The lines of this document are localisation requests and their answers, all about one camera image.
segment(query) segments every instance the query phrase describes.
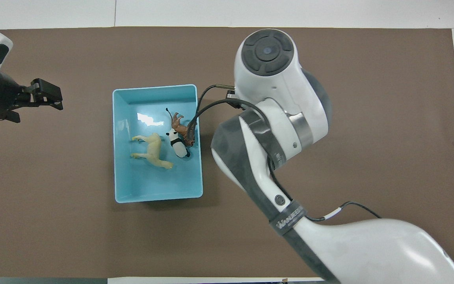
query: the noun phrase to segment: light blue plastic bin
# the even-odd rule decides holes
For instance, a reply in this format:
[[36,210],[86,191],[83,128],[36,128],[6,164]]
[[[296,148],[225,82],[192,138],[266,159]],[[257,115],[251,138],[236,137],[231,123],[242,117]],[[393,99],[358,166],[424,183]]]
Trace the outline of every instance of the light blue plastic bin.
[[[171,117],[183,115],[187,125],[197,108],[195,85],[118,89],[113,91],[113,153],[115,162],[115,200],[119,203],[198,198],[202,196],[201,141],[199,124],[190,157],[178,158],[166,135]],[[155,167],[145,158],[131,153],[146,153],[146,142],[131,142],[137,135],[157,133],[162,138],[160,159],[173,163],[172,169]]]

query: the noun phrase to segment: black cable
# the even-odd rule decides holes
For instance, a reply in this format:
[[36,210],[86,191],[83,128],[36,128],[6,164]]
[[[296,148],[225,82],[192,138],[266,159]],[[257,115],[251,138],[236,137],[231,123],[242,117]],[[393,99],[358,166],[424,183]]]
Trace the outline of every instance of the black cable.
[[283,192],[283,194],[285,194],[287,196],[287,198],[290,201],[292,201],[293,199],[290,196],[290,194],[288,194],[288,192],[285,190],[283,185],[281,185],[281,183],[279,183],[278,179],[276,178],[276,175],[274,174],[274,170],[272,169],[271,158],[269,156],[267,156],[267,166],[269,167],[269,173],[271,175],[272,181],[276,184],[276,186],[279,188],[279,190],[281,190]]
[[234,90],[234,86],[230,86],[230,85],[214,84],[214,85],[209,86],[208,88],[206,88],[204,90],[204,92],[202,92],[201,96],[199,97],[199,100],[197,101],[196,113],[199,111],[199,107],[201,106],[202,98],[212,88],[221,88],[221,89],[227,89],[227,90]]
[[344,202],[340,207],[341,207],[341,208],[344,208],[346,205],[350,205],[350,204],[357,205],[357,206],[359,206],[359,207],[364,208],[364,209],[367,210],[369,213],[371,213],[371,214],[373,214],[374,216],[376,216],[376,218],[379,218],[379,219],[382,218],[381,216],[379,216],[378,214],[376,214],[373,210],[371,210],[371,209],[365,207],[364,205],[362,205],[362,204],[360,204],[360,203],[357,203],[357,202],[355,202],[355,201],[347,201],[347,202]]
[[204,90],[204,92],[202,92],[202,95],[199,97],[199,100],[197,101],[196,113],[199,111],[199,107],[200,107],[200,105],[201,105],[202,98],[204,97],[204,95],[205,95],[209,90],[211,90],[211,89],[214,88],[214,87],[215,87],[215,85],[211,85],[211,86],[209,86],[208,88],[206,88],[206,89]]
[[305,216],[308,220],[313,221],[313,222],[320,222],[320,221],[325,221],[325,217],[320,217],[320,218],[313,218],[309,217],[308,215]]
[[269,125],[269,120],[267,119],[267,116],[256,105],[254,105],[254,104],[252,104],[250,102],[247,102],[247,101],[243,101],[242,99],[220,99],[220,100],[218,100],[216,102],[212,102],[211,104],[208,104],[207,106],[202,108],[200,111],[198,111],[196,113],[194,118],[191,119],[191,121],[187,125],[187,135],[186,135],[187,139],[194,140],[194,135],[195,135],[194,132],[195,132],[195,127],[197,125],[197,118],[200,115],[202,115],[206,110],[208,110],[209,108],[211,108],[213,106],[216,106],[216,105],[219,105],[219,104],[225,104],[225,103],[244,104],[244,105],[249,106],[250,108],[253,108],[262,117],[262,119],[267,124],[267,126],[270,126]]

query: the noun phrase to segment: toy panda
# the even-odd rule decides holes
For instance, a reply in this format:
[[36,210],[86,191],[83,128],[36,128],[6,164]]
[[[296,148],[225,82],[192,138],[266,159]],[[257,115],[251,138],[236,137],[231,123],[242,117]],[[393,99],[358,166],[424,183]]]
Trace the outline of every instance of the toy panda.
[[176,156],[183,158],[183,157],[190,157],[189,150],[183,144],[183,140],[178,136],[178,133],[171,128],[171,130],[166,133],[169,136],[169,143],[171,143],[171,147],[176,153]]

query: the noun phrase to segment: animal figurine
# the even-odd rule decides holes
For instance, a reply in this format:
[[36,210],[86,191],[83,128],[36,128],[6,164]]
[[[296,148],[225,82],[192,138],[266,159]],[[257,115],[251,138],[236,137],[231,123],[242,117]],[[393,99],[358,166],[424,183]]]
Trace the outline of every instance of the animal figurine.
[[172,116],[171,112],[169,112],[169,109],[166,108],[166,111],[169,113],[169,116],[171,117],[171,128],[173,128],[177,133],[182,135],[183,144],[187,147],[194,146],[195,140],[193,139],[189,140],[187,138],[187,131],[189,128],[187,126],[180,124],[180,120],[183,118],[183,115],[178,115],[178,113],[175,112],[175,115]]
[[159,159],[162,140],[157,133],[152,133],[150,136],[137,135],[132,140],[143,140],[148,143],[148,148],[146,149],[146,153],[132,153],[131,157],[146,158],[154,166],[163,167],[164,169],[171,169],[173,167],[173,163]]
[[187,150],[185,145],[183,144],[183,140],[178,136],[178,133],[171,128],[171,130],[166,133],[167,136],[169,136],[169,143],[171,143],[171,147],[173,147],[173,150],[176,153],[176,156],[179,158],[183,157],[190,157],[190,152]]

